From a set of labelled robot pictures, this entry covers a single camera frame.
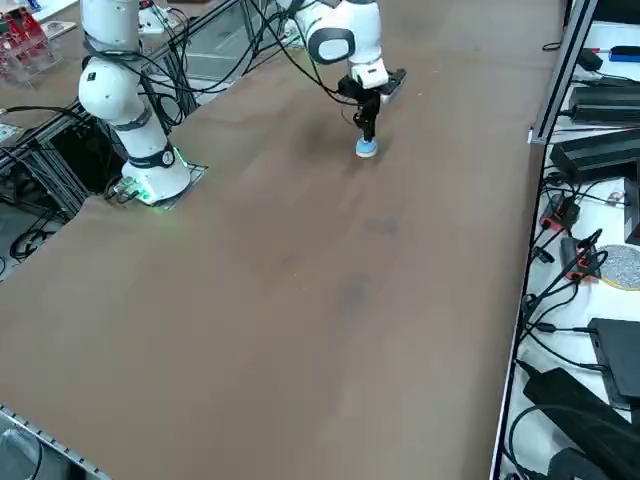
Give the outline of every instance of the brown table surface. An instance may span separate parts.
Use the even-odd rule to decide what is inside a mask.
[[[90,200],[3,284],[9,408],[118,480],[487,477],[560,7],[382,8],[379,156],[284,61],[202,107],[176,210]]]

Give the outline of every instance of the blue object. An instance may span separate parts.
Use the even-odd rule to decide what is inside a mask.
[[[370,142],[367,142],[363,137],[358,139],[356,143],[356,155],[362,158],[369,158],[375,156],[378,152],[378,142],[376,139],[372,139]]]
[[[640,56],[638,55],[623,55],[623,54],[614,54],[611,52],[609,54],[609,60],[612,62],[625,62],[625,63],[638,63],[640,62]]]
[[[27,3],[29,4],[29,7],[31,7],[31,11],[34,13],[42,10],[42,7],[38,3],[38,0],[27,0]]]

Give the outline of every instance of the white table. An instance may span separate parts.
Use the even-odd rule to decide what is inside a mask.
[[[589,37],[585,43],[588,48],[600,48],[609,50],[615,45],[640,45],[640,26],[621,26],[615,24],[605,24],[596,22],[591,28]],[[601,53],[604,63],[601,71],[610,75],[619,75],[640,81],[640,64],[613,63],[608,60],[607,53]],[[598,75],[585,72],[581,67],[577,67],[575,79],[597,78]],[[568,108],[568,97],[571,89],[565,98],[563,109]],[[556,123],[552,144],[547,147],[546,165],[551,165],[549,154],[553,143],[559,141],[610,133],[612,130],[602,130],[600,132],[567,132],[566,129],[577,129],[592,127],[592,125],[576,125],[566,117],[560,117]],[[584,192],[590,184],[582,186]],[[599,183],[589,190],[590,195],[607,198],[613,192],[624,192],[624,180],[622,178]],[[536,218],[535,233],[540,231],[538,219],[545,206],[548,197],[543,194],[540,200],[539,210]],[[583,198],[579,200],[581,207],[580,218],[572,228],[572,233],[576,238],[584,238],[591,235],[598,228],[603,232],[598,241],[598,247],[606,245],[624,244],[624,207],[610,206],[604,202]],[[553,231],[549,230],[542,234],[537,245],[544,243]],[[562,267],[559,262],[560,235],[549,245],[547,251],[551,253],[556,262],[543,264],[539,260],[532,263],[529,269],[528,285],[526,292],[538,294],[560,273]],[[559,286],[567,283],[563,280]],[[535,321],[538,316],[549,306],[555,305],[571,297],[573,289],[567,289],[549,299],[546,299],[536,310],[531,321]],[[561,307],[549,315],[544,321],[553,323],[558,327],[587,326],[594,317],[614,318],[628,321],[640,322],[640,292],[629,292],[615,289],[604,282],[586,282],[579,287],[577,297],[566,307]],[[581,363],[598,363],[588,335],[556,332],[545,334],[534,332],[536,337],[542,340],[554,351],[565,355],[571,360]],[[526,338],[519,346],[517,358],[522,359],[540,371],[547,371],[556,367],[562,367],[569,372],[580,383],[589,388],[603,401],[608,403],[607,394],[602,380],[602,375],[578,367],[573,367],[553,355],[544,351],[530,337]],[[508,416],[506,420],[506,434],[508,436],[513,419],[524,409],[532,406],[532,403],[524,396],[523,388],[528,380],[528,375],[519,367],[514,368],[513,385],[511,390],[510,403],[508,405]],[[628,412],[619,412],[623,417],[630,419]],[[546,473],[550,459],[560,450],[570,446],[572,442],[566,437],[553,422],[543,413],[536,411],[527,415],[519,424],[514,436],[514,451],[518,462],[531,470]],[[515,472],[511,462],[503,457],[500,472],[502,476]]]

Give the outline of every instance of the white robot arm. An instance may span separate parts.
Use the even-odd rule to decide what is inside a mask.
[[[91,48],[138,52],[138,10],[138,0],[82,0],[82,26]],[[133,179],[138,198],[152,205],[184,191],[191,174],[153,109],[138,96],[140,63],[128,66],[134,71],[94,56],[80,76],[78,99],[115,131],[128,154],[122,176]]]
[[[405,70],[388,72],[380,47],[380,8],[376,0],[276,0],[301,30],[311,59],[321,65],[347,61],[349,75],[337,92],[356,100],[355,124],[362,129],[356,154],[377,153],[376,118],[404,81]]]
[[[321,65],[347,60],[363,88],[385,85],[389,74],[380,48],[376,0],[276,0],[294,16],[311,58]]]
[[[375,155],[375,121],[380,105],[405,75],[402,70],[390,74],[385,68],[377,2],[276,2],[295,18],[316,63],[347,61],[349,75],[340,81],[337,91],[358,105],[354,121],[363,135],[356,153],[361,157]],[[78,97],[87,112],[113,128],[128,154],[123,177],[140,186],[139,199],[154,204],[187,188],[189,168],[171,145],[153,109],[138,96],[139,62],[123,65],[99,55],[131,52],[135,58],[140,49],[138,11],[138,0],[82,0],[82,25],[91,50],[98,55],[82,72]]]

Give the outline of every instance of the black device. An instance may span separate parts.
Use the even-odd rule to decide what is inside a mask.
[[[602,67],[604,61],[590,48],[583,48],[578,55],[578,65],[587,72],[597,72]]]
[[[519,361],[518,364],[529,374],[525,396],[540,407],[563,407],[562,410],[542,408],[542,412],[582,449],[591,462],[612,479],[640,479],[638,430],[566,370],[554,368],[541,373],[525,362]],[[618,431],[607,424],[615,426]]]
[[[572,281],[600,278],[600,269],[593,270],[593,264],[597,264],[599,261],[595,245],[583,246],[581,242],[582,240],[573,237],[563,238],[560,241],[560,261],[563,269],[575,260],[576,255],[587,250],[578,263],[567,273],[567,278]]]
[[[582,452],[565,448],[556,453],[549,462],[548,480],[612,480],[600,467]]]
[[[599,0],[593,19],[640,25],[640,2],[637,0]]]
[[[640,125],[640,86],[576,87],[566,114],[576,123]]]
[[[607,365],[604,384],[611,403],[640,403],[640,323],[593,318],[589,327],[598,363]]]
[[[624,195],[627,200],[627,205],[624,207],[624,241],[640,246],[640,185],[638,182],[625,178]]]
[[[635,45],[618,45],[609,51],[609,60],[612,62],[631,62],[640,61],[640,47]]]
[[[626,177],[635,180],[640,129],[559,142],[551,161],[573,183]]]

